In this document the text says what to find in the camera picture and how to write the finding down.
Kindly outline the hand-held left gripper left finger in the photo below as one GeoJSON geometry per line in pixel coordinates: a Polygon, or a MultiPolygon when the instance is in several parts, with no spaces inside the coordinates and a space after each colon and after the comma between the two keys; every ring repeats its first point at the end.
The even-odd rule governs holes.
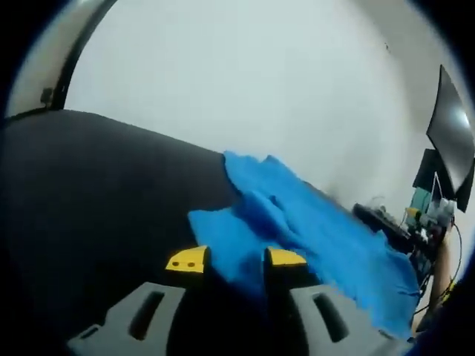
{"type": "Polygon", "coordinates": [[[181,250],[165,267],[164,283],[146,282],[112,306],[102,325],[68,341],[73,355],[165,355],[174,318],[187,291],[198,289],[209,269],[206,245],[181,250]]]}

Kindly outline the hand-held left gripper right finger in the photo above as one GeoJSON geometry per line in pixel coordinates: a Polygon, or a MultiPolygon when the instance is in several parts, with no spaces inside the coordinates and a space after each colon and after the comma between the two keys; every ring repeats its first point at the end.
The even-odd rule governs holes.
{"type": "Polygon", "coordinates": [[[321,285],[306,260],[268,247],[263,275],[280,355],[405,355],[410,343],[372,326],[353,300],[321,285]]]}

